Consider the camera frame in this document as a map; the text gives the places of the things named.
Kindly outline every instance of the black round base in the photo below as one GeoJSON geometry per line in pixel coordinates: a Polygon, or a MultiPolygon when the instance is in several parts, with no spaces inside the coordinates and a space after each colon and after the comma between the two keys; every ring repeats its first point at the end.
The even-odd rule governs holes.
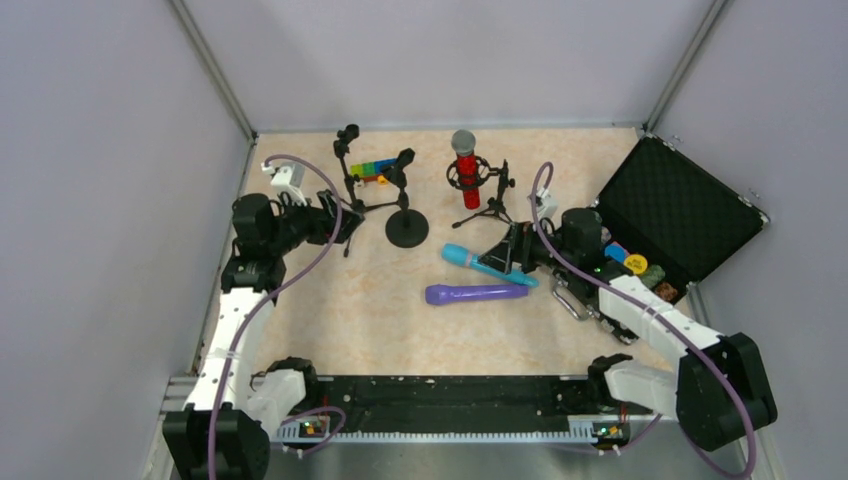
{"type": "Polygon", "coordinates": [[[404,213],[398,211],[389,217],[386,222],[386,237],[392,245],[400,248],[412,248],[421,245],[430,233],[430,224],[427,217],[417,210],[408,210],[409,224],[404,226],[404,213]]]}

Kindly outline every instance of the beige floor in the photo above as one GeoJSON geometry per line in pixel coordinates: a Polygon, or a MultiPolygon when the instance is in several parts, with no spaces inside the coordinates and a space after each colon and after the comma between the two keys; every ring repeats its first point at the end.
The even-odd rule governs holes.
{"type": "MultiPolygon", "coordinates": [[[[506,194],[508,212],[529,219],[526,200],[536,170],[550,160],[556,167],[552,191],[560,209],[585,206],[620,165],[637,137],[631,129],[478,130],[478,155],[493,164],[506,158],[516,188],[506,194]]],[[[310,275],[280,296],[256,358],[257,370],[275,359],[299,356],[314,361],[322,374],[580,374],[599,355],[625,352],[654,366],[662,359],[644,342],[623,346],[593,322],[572,319],[551,297],[549,279],[519,300],[427,305],[424,288],[435,283],[493,283],[477,272],[439,257],[445,243],[480,253],[497,242],[506,226],[474,220],[453,230],[451,223],[469,214],[460,192],[445,181],[453,161],[451,131],[367,132],[351,146],[348,165],[390,158],[413,148],[407,168],[413,208],[430,222],[430,235],[411,250],[392,246],[384,225],[393,209],[375,211],[357,231],[351,256],[331,251],[310,275]]],[[[332,134],[262,135],[247,181],[247,192],[271,195],[260,163],[276,153],[314,162],[343,192],[342,175],[333,156],[332,134]]],[[[481,189],[494,194],[495,179],[481,189]]],[[[320,180],[309,175],[304,192],[314,195],[320,180]]],[[[369,184],[358,189],[366,203],[396,198],[392,186],[369,184]]],[[[304,245],[285,257],[288,276],[319,251],[304,245]]]]}

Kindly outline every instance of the open case lid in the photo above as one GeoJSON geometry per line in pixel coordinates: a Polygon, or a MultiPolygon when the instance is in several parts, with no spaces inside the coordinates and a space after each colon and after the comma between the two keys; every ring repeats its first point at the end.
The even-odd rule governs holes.
{"type": "Polygon", "coordinates": [[[630,253],[666,271],[679,300],[742,248],[768,217],[655,136],[639,140],[598,195],[595,210],[630,253]]]}

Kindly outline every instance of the red microphone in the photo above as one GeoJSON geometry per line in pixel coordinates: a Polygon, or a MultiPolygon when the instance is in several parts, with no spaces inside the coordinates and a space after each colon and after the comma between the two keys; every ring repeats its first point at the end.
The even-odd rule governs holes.
{"type": "MultiPolygon", "coordinates": [[[[451,138],[451,147],[456,152],[456,171],[461,185],[477,184],[477,156],[474,146],[477,139],[468,130],[457,130],[451,138]]],[[[462,191],[465,208],[475,210],[480,208],[480,189],[471,188],[462,191]]]]}

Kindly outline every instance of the microphone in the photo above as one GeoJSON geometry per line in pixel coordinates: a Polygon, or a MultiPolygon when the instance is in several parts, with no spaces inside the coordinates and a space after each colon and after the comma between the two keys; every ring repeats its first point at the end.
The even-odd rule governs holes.
{"type": "Polygon", "coordinates": [[[447,243],[445,244],[444,248],[442,248],[442,258],[454,265],[459,265],[460,267],[469,267],[474,270],[477,270],[478,272],[485,273],[486,275],[491,275],[495,278],[499,278],[507,282],[515,283],[518,285],[526,285],[528,287],[539,286],[538,280],[531,277],[530,275],[521,272],[518,269],[512,270],[509,273],[503,273],[495,270],[492,267],[483,265],[482,263],[477,261],[477,255],[469,252],[468,249],[466,249],[465,247],[461,247],[453,243],[447,243]]]}
{"type": "Polygon", "coordinates": [[[454,302],[473,302],[477,300],[502,300],[526,297],[530,293],[527,285],[472,285],[452,287],[450,285],[430,285],[424,290],[424,298],[430,305],[447,305],[454,302]]]}
{"type": "MultiPolygon", "coordinates": [[[[474,147],[477,139],[468,130],[457,130],[451,138],[451,147],[456,152],[456,172],[459,183],[463,186],[474,185],[477,182],[477,156],[474,147]]],[[[475,210],[480,208],[480,189],[477,187],[462,190],[465,208],[475,210]]]]}

